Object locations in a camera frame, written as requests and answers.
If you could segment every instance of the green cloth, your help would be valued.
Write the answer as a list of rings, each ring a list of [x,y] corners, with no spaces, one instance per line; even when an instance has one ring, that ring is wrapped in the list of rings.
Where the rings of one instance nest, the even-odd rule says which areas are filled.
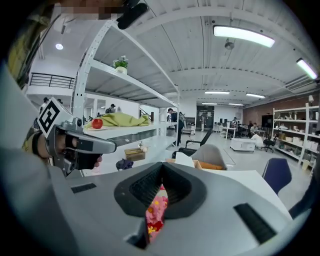
[[[147,115],[141,116],[139,119],[125,113],[109,113],[97,117],[102,120],[103,126],[148,126],[150,124]],[[84,126],[85,129],[92,127],[92,121]]]

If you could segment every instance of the potted plant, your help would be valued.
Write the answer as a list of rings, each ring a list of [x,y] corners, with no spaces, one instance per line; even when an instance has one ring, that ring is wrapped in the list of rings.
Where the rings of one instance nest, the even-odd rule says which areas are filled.
[[[113,61],[113,67],[120,73],[123,73],[125,75],[128,74],[127,67],[128,67],[128,59],[126,56],[121,56],[120,59],[115,59]]]

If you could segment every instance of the black railing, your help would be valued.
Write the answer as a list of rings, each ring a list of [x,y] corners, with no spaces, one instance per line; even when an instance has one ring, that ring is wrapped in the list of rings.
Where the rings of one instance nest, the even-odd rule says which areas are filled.
[[[143,109],[141,109],[140,108],[140,117],[141,116],[148,116],[148,118],[149,118],[149,120],[151,121],[151,122],[153,122],[154,121],[154,112],[151,112],[151,115],[149,115],[147,112],[145,112]]]
[[[72,89],[74,87],[74,83],[75,79],[73,77],[45,73],[31,73],[30,86],[48,86]]]

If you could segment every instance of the white ceiling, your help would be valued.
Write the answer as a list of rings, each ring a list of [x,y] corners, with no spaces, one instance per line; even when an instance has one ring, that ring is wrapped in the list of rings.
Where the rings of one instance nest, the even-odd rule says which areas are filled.
[[[302,25],[277,0],[143,0],[150,10],[127,32],[135,37],[179,85],[183,98],[200,102],[252,105],[258,99],[246,93],[267,96],[266,101],[293,96],[294,85],[306,74],[296,61],[304,58],[320,70],[319,55]],[[263,33],[275,39],[272,48],[213,35],[213,25],[231,25]],[[74,20],[64,35],[48,34],[45,54],[80,61],[104,21]],[[62,42],[65,50],[55,49]],[[304,87],[312,90],[315,85]],[[206,90],[226,90],[229,95],[205,95]]]

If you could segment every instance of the fluorescent light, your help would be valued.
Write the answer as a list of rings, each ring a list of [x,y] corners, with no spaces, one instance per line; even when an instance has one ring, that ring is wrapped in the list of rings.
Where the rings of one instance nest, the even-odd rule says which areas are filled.
[[[64,48],[64,46],[61,43],[57,43],[55,45],[55,48],[57,48],[58,50],[62,50]]]
[[[271,48],[275,40],[271,37],[265,36],[261,33],[254,32],[252,30],[243,29],[232,26],[214,26],[213,34],[216,37],[238,38],[258,43],[260,45]]]
[[[302,68],[312,79],[316,79],[318,75],[311,69],[311,67],[302,59],[298,59],[296,63]]]
[[[243,104],[236,104],[236,103],[229,103],[229,105],[232,105],[232,106],[243,106]]]
[[[229,91],[206,91],[205,94],[229,94]]]
[[[251,96],[251,97],[257,97],[257,98],[261,98],[264,99],[266,96],[262,96],[262,95],[257,95],[257,94],[251,94],[251,93],[247,93],[247,96]]]

